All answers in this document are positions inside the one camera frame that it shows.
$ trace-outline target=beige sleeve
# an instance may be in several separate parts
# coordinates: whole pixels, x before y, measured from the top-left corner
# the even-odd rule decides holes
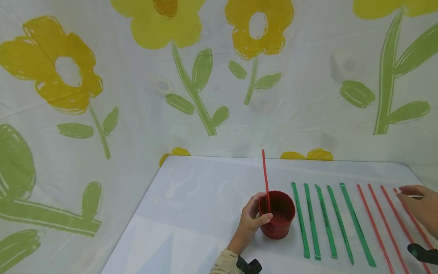
[[[244,274],[237,268],[238,256],[229,250],[223,250],[216,259],[215,266],[210,274]]]

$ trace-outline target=drinking straw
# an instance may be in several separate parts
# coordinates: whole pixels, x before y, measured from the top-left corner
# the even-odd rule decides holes
[[[266,160],[264,149],[261,150],[261,155],[263,158],[263,172],[265,173],[266,200],[268,201],[268,212],[271,212],[271,201],[269,200],[268,175],[266,174]]]
[[[336,202],[335,194],[332,188],[327,186],[328,193],[330,194],[330,199],[332,200],[333,208],[336,213],[336,218],[338,219],[339,228],[341,229],[342,238],[344,239],[345,248],[347,249],[348,257],[350,262],[354,265],[353,253],[351,252],[350,243],[348,242],[347,232],[345,231],[344,222],[342,221],[341,213],[339,212],[338,203]]]
[[[386,189],[381,185],[380,189],[383,191],[383,194],[385,195],[386,200],[388,201],[389,206],[391,207],[392,211],[394,212],[394,215],[397,218],[397,221],[399,222],[399,225],[402,227],[403,232],[405,233],[406,237],[408,238],[409,242],[411,244],[413,244],[413,238],[411,236],[411,234],[409,233],[409,231],[407,230],[405,224],[402,221],[402,218],[400,217],[396,207],[394,206],[394,204],[392,203],[388,193],[386,192]],[[427,274],[432,274],[431,270],[429,269],[429,267],[426,265],[426,263],[423,263],[423,267],[426,270]]]
[[[368,247],[367,240],[365,239],[364,232],[360,227],[359,219],[357,218],[356,212],[354,211],[354,207],[353,204],[351,203],[350,196],[348,196],[348,191],[347,188],[345,187],[345,183],[340,183],[339,185],[341,187],[342,194],[344,195],[345,202],[347,203],[347,207],[350,212],[351,219],[353,219],[354,227],[356,228],[357,236],[359,236],[360,243],[362,244],[362,248],[364,249],[365,257],[367,258],[368,264],[371,267],[377,267],[373,255],[371,254],[370,248]]]
[[[327,210],[325,208],[324,196],[322,195],[321,188],[315,185],[316,192],[318,193],[319,203],[321,205],[322,215],[324,217],[325,230],[327,231],[328,241],[330,243],[330,250],[332,252],[332,258],[338,258],[338,252],[336,251],[335,239],[333,238],[332,227],[330,226],[330,220],[327,216]]]
[[[321,260],[321,251],[319,249],[318,234],[316,232],[315,218],[313,215],[312,200],[310,199],[309,184],[304,184],[304,192],[306,193],[307,209],[309,210],[310,228],[312,231],[313,248],[315,249],[315,260]]]
[[[309,243],[307,242],[307,233],[306,227],[304,226],[303,214],[301,212],[300,196],[298,195],[298,190],[295,183],[292,182],[291,185],[293,188],[293,195],[295,196],[295,203],[297,204],[298,220],[300,221],[301,237],[303,238],[304,245],[304,258],[310,259],[310,249]]]
[[[420,233],[421,237],[423,238],[423,240],[426,242],[427,246],[429,247],[429,249],[434,249],[431,241],[429,241],[429,239],[427,238],[426,234],[424,233],[424,231],[421,229],[421,226],[418,224],[417,220],[413,217],[412,213],[410,213],[410,211],[407,209],[407,207],[405,206],[404,203],[402,203],[403,208],[405,209],[406,213],[408,213],[409,218],[411,219],[411,221],[413,222],[413,224],[415,225],[415,227],[418,230],[418,233]]]
[[[396,239],[394,238],[394,235],[392,235],[391,229],[389,228],[388,221],[386,220],[385,214],[383,214],[383,210],[382,210],[382,208],[380,207],[380,203],[379,203],[379,201],[377,200],[376,195],[374,194],[374,190],[373,190],[373,188],[371,187],[371,184],[368,184],[368,188],[370,189],[371,195],[373,196],[374,202],[376,203],[377,209],[379,210],[380,216],[381,216],[382,219],[383,219],[383,223],[384,223],[385,226],[386,226],[386,230],[388,231],[389,237],[391,238],[392,244],[394,245],[394,249],[396,250],[397,256],[399,257],[400,263],[401,263],[402,266],[403,266],[403,270],[405,271],[406,274],[409,274],[409,270],[408,270],[408,268],[407,268],[407,266],[406,266],[406,264],[405,264],[405,261],[403,260],[403,257],[402,257],[402,254],[401,254],[401,252],[400,252],[400,249],[399,249],[399,247],[397,246]]]
[[[379,241],[380,248],[382,249],[383,255],[385,256],[385,261],[386,264],[388,265],[389,271],[391,272],[391,274],[394,274],[395,273],[394,268],[392,267],[391,261],[389,260],[385,245],[383,244],[382,238],[380,237],[379,231],[377,230],[376,223],[374,222],[373,215],[371,215],[370,208],[368,207],[368,203],[365,200],[365,195],[362,192],[362,188],[360,187],[360,184],[357,184],[357,189],[359,190],[360,197],[362,198],[365,209],[367,210],[368,217],[370,218],[371,224],[373,226],[374,234],[376,235],[377,240]]]

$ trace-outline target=red cup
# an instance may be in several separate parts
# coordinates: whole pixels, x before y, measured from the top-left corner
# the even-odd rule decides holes
[[[274,217],[269,223],[261,227],[261,231],[269,238],[279,240],[289,233],[290,223],[295,217],[295,205],[289,195],[278,190],[269,192],[269,200],[271,202],[271,213]],[[266,196],[259,199],[258,212],[260,215],[268,213]]]

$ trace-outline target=table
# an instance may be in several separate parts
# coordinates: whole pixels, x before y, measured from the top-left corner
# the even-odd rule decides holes
[[[411,273],[426,273],[406,249],[409,244],[389,207],[380,186],[392,202],[415,242],[426,245],[393,192],[394,187],[420,184],[407,166],[396,163],[342,162],[266,159],[270,190],[287,193],[296,203],[291,182],[300,198],[311,257],[303,256],[298,216],[289,234],[271,240],[259,230],[242,257],[257,258],[262,273],[389,273],[387,263],[372,229],[364,203],[358,195],[362,186],[372,217],[396,273],[402,264],[367,187],[374,189],[392,234]],[[307,210],[304,183],[309,184],[321,261],[314,258],[314,245]],[[369,266],[352,217],[339,187],[345,183],[377,267]],[[330,256],[324,218],[314,184],[321,187],[327,217],[334,235],[338,259]],[[351,265],[336,215],[327,191],[331,186],[339,205],[354,256]],[[169,156],[155,176],[135,211],[102,274],[207,274],[238,225],[240,211],[249,198],[264,191],[262,160],[226,157]],[[429,266],[432,272],[435,266]]]

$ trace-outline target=black object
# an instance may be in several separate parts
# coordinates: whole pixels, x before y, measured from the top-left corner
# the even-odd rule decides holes
[[[247,263],[242,257],[239,256],[236,266],[245,274],[259,274],[261,271],[261,265],[257,259]]]
[[[420,262],[438,264],[438,250],[436,249],[426,250],[419,244],[413,243],[408,244],[408,251]]]

